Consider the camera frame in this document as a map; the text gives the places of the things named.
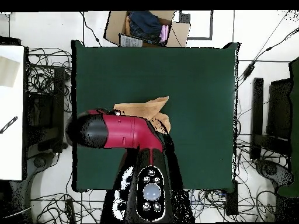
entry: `blue cloth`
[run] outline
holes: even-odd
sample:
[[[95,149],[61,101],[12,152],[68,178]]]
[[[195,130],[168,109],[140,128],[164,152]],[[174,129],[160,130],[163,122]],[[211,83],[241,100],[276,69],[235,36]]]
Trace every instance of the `blue cloth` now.
[[[150,11],[131,11],[130,22],[134,22],[146,34],[161,34],[162,25],[157,16],[154,16]]]
[[[157,43],[161,40],[160,36],[157,34],[144,33],[143,30],[132,21],[130,21],[130,33],[132,36],[143,38],[146,40],[151,40]]]

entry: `metal frame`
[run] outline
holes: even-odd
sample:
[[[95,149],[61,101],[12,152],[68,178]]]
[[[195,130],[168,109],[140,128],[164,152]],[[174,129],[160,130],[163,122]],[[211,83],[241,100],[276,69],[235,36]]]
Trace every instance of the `metal frame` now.
[[[212,40],[212,36],[213,36],[213,17],[214,17],[214,11],[211,10],[211,15],[210,15],[210,36],[209,37],[188,37],[187,40]]]

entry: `brown paper bag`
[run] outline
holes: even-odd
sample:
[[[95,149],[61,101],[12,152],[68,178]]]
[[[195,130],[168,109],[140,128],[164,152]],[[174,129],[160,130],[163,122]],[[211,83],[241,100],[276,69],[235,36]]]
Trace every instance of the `brown paper bag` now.
[[[161,121],[166,127],[167,131],[170,132],[171,124],[169,117],[166,114],[160,113],[165,103],[168,101],[169,97],[160,97],[155,100],[150,100],[146,103],[122,103],[115,104],[114,109],[121,112],[121,114],[127,116],[136,116],[146,118],[151,122],[156,131],[161,133],[166,133],[164,128],[161,126]]]

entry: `black button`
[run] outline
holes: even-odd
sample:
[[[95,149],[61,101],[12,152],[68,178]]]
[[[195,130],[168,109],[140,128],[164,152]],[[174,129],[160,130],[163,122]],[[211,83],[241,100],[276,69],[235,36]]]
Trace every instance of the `black button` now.
[[[127,204],[125,204],[124,202],[121,202],[118,204],[117,209],[119,211],[125,211],[127,209]]]

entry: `gray button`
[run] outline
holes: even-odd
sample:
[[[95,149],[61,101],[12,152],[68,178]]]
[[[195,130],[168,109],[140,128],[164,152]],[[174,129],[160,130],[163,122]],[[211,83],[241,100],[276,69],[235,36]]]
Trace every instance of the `gray button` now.
[[[156,201],[161,196],[161,189],[156,184],[147,184],[143,189],[143,197],[149,201]]]
[[[145,211],[148,211],[149,209],[150,209],[150,204],[149,203],[147,203],[147,202],[145,202],[144,204],[143,204],[143,210],[145,210]]]
[[[147,177],[145,177],[145,178],[143,179],[143,181],[146,182],[146,183],[147,183],[147,182],[150,182],[150,178],[147,176]]]
[[[154,178],[155,183],[159,183],[160,179],[158,177]]]
[[[155,210],[155,211],[158,211],[158,212],[161,211],[161,206],[160,206],[159,203],[156,202],[156,203],[154,204],[154,210]]]
[[[149,171],[148,171],[148,175],[149,175],[149,176],[154,176],[154,175],[155,175],[155,172],[154,172],[153,170],[149,170]]]

